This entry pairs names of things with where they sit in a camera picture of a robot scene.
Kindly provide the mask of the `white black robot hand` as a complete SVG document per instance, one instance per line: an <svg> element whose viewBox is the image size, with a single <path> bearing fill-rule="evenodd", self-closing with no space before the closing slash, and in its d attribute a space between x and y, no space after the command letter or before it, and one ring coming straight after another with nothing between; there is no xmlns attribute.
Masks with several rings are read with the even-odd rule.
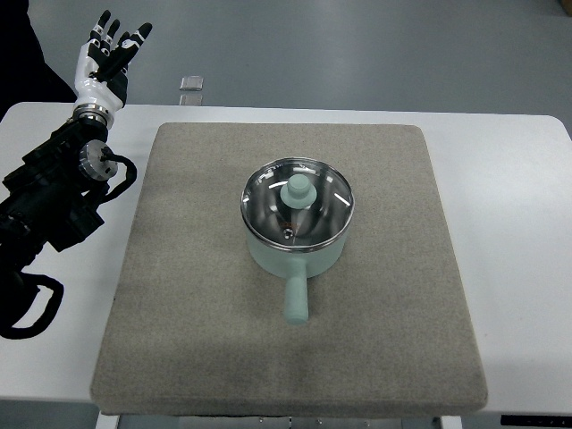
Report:
<svg viewBox="0 0 572 429"><path fill-rule="evenodd" d="M153 25L142 24L132 33L118 34L121 23L105 10L80 49L74 87L76 117L94 116L110 127L127 100L127 72L150 35Z"/></svg>

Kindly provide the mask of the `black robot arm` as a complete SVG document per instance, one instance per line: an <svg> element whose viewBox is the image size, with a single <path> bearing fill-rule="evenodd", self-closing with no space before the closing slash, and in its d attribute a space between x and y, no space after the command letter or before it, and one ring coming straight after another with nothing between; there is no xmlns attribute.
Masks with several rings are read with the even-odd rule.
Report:
<svg viewBox="0 0 572 429"><path fill-rule="evenodd" d="M23 268L46 244L62 252L84 241L104 223L97 209L136 181L135 164L106 144L112 122L104 108L80 105L4 178L2 285L22 286Z"/></svg>

